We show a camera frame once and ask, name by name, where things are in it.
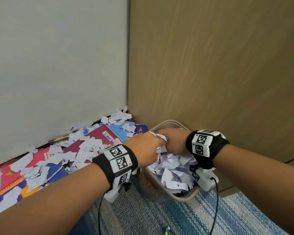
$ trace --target plastic bin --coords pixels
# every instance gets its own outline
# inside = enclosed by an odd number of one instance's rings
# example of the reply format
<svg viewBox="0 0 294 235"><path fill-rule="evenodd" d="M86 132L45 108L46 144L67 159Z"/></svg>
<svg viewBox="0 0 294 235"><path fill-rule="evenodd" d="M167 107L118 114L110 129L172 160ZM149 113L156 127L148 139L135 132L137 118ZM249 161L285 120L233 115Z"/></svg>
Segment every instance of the plastic bin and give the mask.
<svg viewBox="0 0 294 235"><path fill-rule="evenodd" d="M157 133L157 131L165 128L183 128L189 130L175 120L166 120L152 128L150 131ZM175 196L165 188L161 181L159 181L159 179L147 167L141 168L139 174L139 186L145 196L154 202L164 202L172 199L179 202L185 202L192 199L200 190L199 185L195 183L194 188L190 191Z"/></svg>

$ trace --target blue carpet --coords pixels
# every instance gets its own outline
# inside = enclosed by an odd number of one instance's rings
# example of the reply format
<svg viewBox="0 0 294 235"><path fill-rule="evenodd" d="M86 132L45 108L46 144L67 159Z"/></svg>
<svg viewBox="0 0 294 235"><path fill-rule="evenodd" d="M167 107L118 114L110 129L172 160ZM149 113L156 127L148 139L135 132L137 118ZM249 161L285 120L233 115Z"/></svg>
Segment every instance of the blue carpet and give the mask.
<svg viewBox="0 0 294 235"><path fill-rule="evenodd" d="M132 176L132 187L122 191L113 204L103 200L102 234L163 234L170 226L178 234L209 234L216 209L216 193L202 191L186 203L154 203L147 199ZM219 200L219 211L213 234L287 234L268 219L243 193ZM69 233L98 234L97 200Z"/></svg>

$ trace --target wrist strap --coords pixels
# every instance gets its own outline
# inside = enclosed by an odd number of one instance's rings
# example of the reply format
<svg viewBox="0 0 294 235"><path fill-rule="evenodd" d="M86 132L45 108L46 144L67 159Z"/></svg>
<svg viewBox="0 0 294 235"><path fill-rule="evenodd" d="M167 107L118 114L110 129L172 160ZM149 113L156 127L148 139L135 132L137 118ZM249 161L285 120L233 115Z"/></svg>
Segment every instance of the wrist strap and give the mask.
<svg viewBox="0 0 294 235"><path fill-rule="evenodd" d="M213 167L212 159L230 142L218 131L196 130L186 139L186 148L203 169Z"/></svg>
<svg viewBox="0 0 294 235"><path fill-rule="evenodd" d="M93 158L104 172L110 184L110 189L128 182L131 172L138 166L137 158L133 151L121 144L111 145L104 149L102 154Z"/></svg>

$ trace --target person's left arm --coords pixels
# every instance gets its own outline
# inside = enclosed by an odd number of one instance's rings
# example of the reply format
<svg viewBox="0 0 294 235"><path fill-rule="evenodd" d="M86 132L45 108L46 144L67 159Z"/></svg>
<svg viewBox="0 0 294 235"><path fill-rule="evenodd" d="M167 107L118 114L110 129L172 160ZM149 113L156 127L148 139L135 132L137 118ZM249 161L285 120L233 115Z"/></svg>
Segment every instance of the person's left arm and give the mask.
<svg viewBox="0 0 294 235"><path fill-rule="evenodd" d="M155 162L156 148L163 144L162 139L150 133L124 143L134 152L139 167ZM91 163L0 213L0 235L67 234L109 187L102 169Z"/></svg>

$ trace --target person's left hand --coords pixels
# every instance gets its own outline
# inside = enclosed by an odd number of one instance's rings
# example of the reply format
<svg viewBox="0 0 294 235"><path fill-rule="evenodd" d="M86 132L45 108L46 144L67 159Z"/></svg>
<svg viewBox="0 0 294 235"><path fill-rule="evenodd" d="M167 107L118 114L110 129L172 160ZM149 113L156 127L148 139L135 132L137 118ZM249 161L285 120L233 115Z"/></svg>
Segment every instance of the person's left hand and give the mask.
<svg viewBox="0 0 294 235"><path fill-rule="evenodd" d="M123 143L135 154L138 167L146 167L157 161L157 147L163 146L165 141L155 135L146 132L135 135Z"/></svg>

